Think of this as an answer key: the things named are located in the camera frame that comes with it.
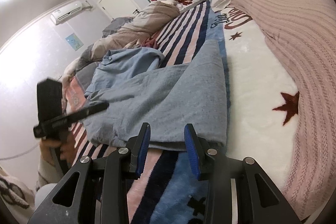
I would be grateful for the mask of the person's left sleeve forearm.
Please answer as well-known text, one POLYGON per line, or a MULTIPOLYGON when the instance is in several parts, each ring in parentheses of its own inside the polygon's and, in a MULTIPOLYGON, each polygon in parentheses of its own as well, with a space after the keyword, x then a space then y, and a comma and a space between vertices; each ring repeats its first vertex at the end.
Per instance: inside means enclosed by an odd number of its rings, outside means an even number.
POLYGON ((40 157, 38 166, 38 178, 35 186, 35 190, 38 191, 41 187, 51 184, 58 183, 62 179, 57 169, 40 157))

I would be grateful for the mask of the person's left hand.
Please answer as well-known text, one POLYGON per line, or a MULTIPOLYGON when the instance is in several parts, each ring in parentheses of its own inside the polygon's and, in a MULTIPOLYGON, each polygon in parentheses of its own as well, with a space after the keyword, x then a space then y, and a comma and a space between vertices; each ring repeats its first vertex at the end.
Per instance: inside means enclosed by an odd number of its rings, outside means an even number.
POLYGON ((66 141, 41 139, 39 143, 41 158, 51 166, 55 166, 51 149, 60 148, 60 159, 65 160, 68 164, 72 164, 76 156, 75 143, 75 138, 71 133, 68 133, 66 141))

